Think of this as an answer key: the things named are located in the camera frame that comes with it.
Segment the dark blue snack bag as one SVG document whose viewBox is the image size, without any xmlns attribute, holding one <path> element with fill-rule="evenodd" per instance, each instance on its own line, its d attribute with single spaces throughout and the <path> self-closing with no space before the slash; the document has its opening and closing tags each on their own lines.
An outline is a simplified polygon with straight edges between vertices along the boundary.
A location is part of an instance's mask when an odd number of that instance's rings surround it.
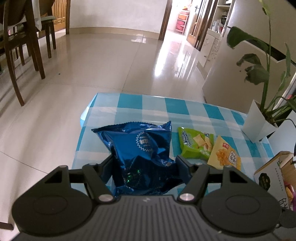
<svg viewBox="0 0 296 241">
<path fill-rule="evenodd" d="M 171 122 L 162 125 L 132 121 L 92 129 L 120 166 L 114 194 L 163 195 L 182 184 L 170 158 Z"/>
</svg>

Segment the green snack packet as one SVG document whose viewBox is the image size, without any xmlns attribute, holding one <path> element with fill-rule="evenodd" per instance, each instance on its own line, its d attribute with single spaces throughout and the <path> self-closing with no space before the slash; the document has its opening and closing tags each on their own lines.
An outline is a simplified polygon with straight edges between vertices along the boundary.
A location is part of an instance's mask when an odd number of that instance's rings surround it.
<svg viewBox="0 0 296 241">
<path fill-rule="evenodd" d="M 178 127 L 178 134 L 182 157 L 208 161 L 214 146 L 214 135 L 212 133 Z"/>
</svg>

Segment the yellow snack packet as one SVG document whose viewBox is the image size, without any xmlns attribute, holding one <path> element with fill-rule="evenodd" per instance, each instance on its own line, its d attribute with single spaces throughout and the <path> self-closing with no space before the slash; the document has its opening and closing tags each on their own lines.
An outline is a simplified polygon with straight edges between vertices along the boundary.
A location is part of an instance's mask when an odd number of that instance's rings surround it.
<svg viewBox="0 0 296 241">
<path fill-rule="evenodd" d="M 241 158 L 221 136 L 218 136 L 207 164 L 218 170 L 224 166 L 233 166 L 241 170 Z"/>
</svg>

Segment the blue checkered tablecloth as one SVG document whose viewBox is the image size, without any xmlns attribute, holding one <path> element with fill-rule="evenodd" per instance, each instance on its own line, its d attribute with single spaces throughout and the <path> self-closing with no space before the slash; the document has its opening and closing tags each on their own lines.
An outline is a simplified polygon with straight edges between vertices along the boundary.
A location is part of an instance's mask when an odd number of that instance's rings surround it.
<svg viewBox="0 0 296 241">
<path fill-rule="evenodd" d="M 169 117 L 185 119 L 212 151 L 205 158 L 174 152 Z M 215 199 L 269 200 L 253 175 L 273 154 L 267 142 L 254 144 L 242 133 L 243 117 L 226 108 L 180 99 L 99 93 L 91 103 L 78 141 L 71 187 L 83 196 L 112 202 L 123 195 L 145 199 L 166 193 L 178 201 L 201 199 L 211 174 L 219 177 Z M 222 156 L 218 166 L 208 158 Z"/>
</svg>

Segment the white plant pot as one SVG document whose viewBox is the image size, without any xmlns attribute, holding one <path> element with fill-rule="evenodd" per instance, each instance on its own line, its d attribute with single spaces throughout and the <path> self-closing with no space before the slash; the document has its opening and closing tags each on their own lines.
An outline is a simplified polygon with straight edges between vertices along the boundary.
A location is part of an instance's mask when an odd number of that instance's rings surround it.
<svg viewBox="0 0 296 241">
<path fill-rule="evenodd" d="M 277 125 L 272 125 L 265 120 L 263 114 L 259 110 L 258 103 L 253 100 L 242 127 L 243 133 L 251 142 L 256 143 L 272 134 L 277 129 Z"/>
</svg>

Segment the cardboard box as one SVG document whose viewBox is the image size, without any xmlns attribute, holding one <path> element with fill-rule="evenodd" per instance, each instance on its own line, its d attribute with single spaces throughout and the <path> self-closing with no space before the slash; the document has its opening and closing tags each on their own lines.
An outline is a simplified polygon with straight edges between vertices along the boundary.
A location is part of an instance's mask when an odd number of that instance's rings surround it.
<svg viewBox="0 0 296 241">
<path fill-rule="evenodd" d="M 295 160 L 280 151 L 254 173 L 255 182 L 277 199 L 281 207 L 295 211 Z"/>
</svg>

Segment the white cabinet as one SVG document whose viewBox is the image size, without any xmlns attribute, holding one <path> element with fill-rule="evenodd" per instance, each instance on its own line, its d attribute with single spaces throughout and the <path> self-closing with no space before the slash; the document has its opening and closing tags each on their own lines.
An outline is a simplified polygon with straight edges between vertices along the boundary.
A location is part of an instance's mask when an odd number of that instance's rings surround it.
<svg viewBox="0 0 296 241">
<path fill-rule="evenodd" d="M 198 66 L 208 72 L 218 53 L 218 42 L 231 15 L 232 1 L 208 1 L 197 49 L 200 51 Z"/>
</svg>

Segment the wooden door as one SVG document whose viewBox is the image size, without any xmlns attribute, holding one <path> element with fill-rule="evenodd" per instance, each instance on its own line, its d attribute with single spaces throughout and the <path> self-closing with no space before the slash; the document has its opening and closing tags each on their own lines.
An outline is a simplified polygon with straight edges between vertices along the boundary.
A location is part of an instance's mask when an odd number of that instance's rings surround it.
<svg viewBox="0 0 296 241">
<path fill-rule="evenodd" d="M 41 21 L 52 20 L 55 32 L 69 34 L 70 1 L 39 1 Z"/>
</svg>

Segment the wooden dining chair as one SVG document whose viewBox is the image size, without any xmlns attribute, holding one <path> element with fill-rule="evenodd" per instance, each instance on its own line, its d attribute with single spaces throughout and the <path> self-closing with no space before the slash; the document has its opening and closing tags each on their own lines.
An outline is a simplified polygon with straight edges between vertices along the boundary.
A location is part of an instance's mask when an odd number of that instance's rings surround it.
<svg viewBox="0 0 296 241">
<path fill-rule="evenodd" d="M 51 58 L 49 35 L 52 35 L 53 48 L 56 49 L 52 6 L 54 1 L 1 1 L 1 55 L 5 55 L 9 75 L 16 97 L 21 106 L 24 100 L 20 93 L 13 59 L 13 50 L 27 45 L 28 54 L 33 60 L 36 71 L 45 79 L 45 71 L 37 38 L 38 31 L 46 32 L 48 57 Z"/>
</svg>

